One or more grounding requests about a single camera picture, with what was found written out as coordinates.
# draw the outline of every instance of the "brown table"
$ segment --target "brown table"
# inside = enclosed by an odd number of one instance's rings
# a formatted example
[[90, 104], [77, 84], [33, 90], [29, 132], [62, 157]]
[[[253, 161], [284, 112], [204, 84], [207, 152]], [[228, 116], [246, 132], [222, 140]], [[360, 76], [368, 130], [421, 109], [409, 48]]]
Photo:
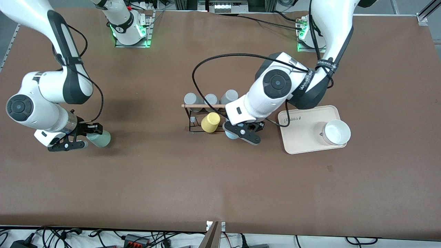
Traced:
[[[338, 108], [352, 138], [344, 149], [289, 155], [271, 124], [256, 147], [223, 133], [189, 134], [181, 104], [196, 92], [194, 66], [209, 56], [285, 51], [313, 67], [315, 55], [296, 51], [292, 30], [166, 12], [151, 48], [117, 49], [99, 10], [60, 12], [89, 40], [83, 59], [105, 94], [99, 121], [112, 143], [50, 153], [34, 130], [0, 111], [1, 224], [204, 231], [207, 220], [224, 220], [233, 233], [441, 239], [441, 66], [416, 18], [354, 18], [335, 86], [320, 104]], [[210, 61], [197, 81], [205, 94], [242, 95], [262, 62]], [[57, 68], [49, 41], [20, 28], [0, 74], [0, 102], [27, 72]], [[99, 103], [96, 91], [67, 108], [88, 119]]]

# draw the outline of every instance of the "yellow cup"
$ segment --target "yellow cup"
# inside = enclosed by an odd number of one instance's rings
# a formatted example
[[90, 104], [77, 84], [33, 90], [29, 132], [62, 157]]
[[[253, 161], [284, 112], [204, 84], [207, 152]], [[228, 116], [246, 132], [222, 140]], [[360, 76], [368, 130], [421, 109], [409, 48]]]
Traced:
[[202, 119], [201, 127], [207, 133], [212, 133], [216, 131], [217, 126], [221, 122], [221, 117], [218, 113], [211, 112]]

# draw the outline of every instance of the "gray floor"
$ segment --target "gray floor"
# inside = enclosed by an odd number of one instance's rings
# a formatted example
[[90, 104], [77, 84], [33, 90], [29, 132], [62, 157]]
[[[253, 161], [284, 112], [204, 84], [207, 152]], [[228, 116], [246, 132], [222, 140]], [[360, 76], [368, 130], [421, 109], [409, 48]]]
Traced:
[[[79, 8], [93, 8], [93, 4], [90, 0], [49, 0], [54, 8], [61, 7], [79, 7]], [[288, 10], [285, 6], [277, 6], [277, 10], [280, 11], [298, 11], [307, 10], [310, 0], [299, 0], [298, 3]], [[399, 14], [415, 14], [422, 10], [430, 0], [396, 0], [397, 10]], [[357, 14], [393, 14], [391, 0], [378, 0], [370, 8], [357, 7], [355, 12]], [[432, 33], [432, 37], [435, 41], [441, 41], [441, 8], [436, 10], [429, 18], [429, 28]], [[7, 47], [11, 41], [14, 33], [16, 23], [9, 20], [3, 13], [0, 13], [0, 59], [6, 53]], [[438, 51], [438, 55], [441, 58], [441, 45], [434, 45]]]

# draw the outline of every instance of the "red wire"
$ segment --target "red wire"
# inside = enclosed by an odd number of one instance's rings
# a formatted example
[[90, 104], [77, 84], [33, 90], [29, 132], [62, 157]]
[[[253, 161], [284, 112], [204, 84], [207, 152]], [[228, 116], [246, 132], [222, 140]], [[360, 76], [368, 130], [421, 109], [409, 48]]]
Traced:
[[227, 235], [225, 232], [224, 232], [224, 235], [225, 235], [225, 238], [227, 238], [228, 243], [230, 244], [230, 248], [233, 248], [233, 247], [231, 246], [230, 239], [228, 238], [228, 235]]

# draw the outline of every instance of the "white tray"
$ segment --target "white tray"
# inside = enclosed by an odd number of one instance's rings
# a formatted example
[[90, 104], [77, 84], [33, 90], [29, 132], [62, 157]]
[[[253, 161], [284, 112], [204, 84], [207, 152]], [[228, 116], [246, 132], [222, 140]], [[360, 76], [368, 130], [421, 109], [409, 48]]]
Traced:
[[[345, 147], [346, 144], [334, 146], [326, 143], [320, 133], [326, 123], [340, 120], [336, 107], [332, 105], [315, 107], [313, 109], [293, 109], [289, 111], [291, 123], [286, 128], [280, 128], [285, 151], [289, 154], [329, 150]], [[279, 123], [287, 122], [286, 111], [278, 115]]]

